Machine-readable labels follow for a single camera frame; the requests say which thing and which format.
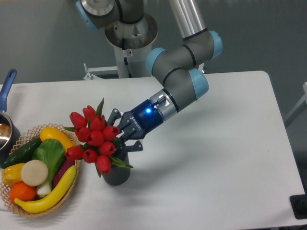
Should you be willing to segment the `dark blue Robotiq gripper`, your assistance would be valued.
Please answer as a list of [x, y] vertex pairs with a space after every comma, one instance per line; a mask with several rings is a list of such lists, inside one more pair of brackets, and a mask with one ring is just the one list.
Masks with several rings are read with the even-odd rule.
[[161, 102], [146, 100], [127, 112], [121, 112], [114, 108], [107, 120], [108, 126], [113, 126], [116, 120], [120, 120], [117, 127], [123, 134], [119, 137], [124, 143], [128, 140], [137, 140], [133, 145], [125, 146], [126, 152], [143, 151], [142, 142], [149, 132], [160, 126], [164, 120], [158, 112], [157, 106]]

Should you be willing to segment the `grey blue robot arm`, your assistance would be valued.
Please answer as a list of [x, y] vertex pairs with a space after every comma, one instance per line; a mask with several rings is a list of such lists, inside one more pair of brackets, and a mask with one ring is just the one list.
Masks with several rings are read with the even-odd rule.
[[[173, 51], [152, 48], [157, 37], [155, 19], [144, 11], [142, 0], [79, 0], [76, 8], [90, 29], [104, 28], [113, 46], [120, 78], [155, 77], [162, 90], [124, 113], [113, 111], [108, 124], [119, 120], [122, 146], [116, 154], [142, 150], [142, 139], [194, 101], [209, 84], [199, 66], [223, 49], [220, 36], [209, 31], [193, 0], [170, 1], [183, 44]], [[132, 146], [124, 143], [135, 140]]]

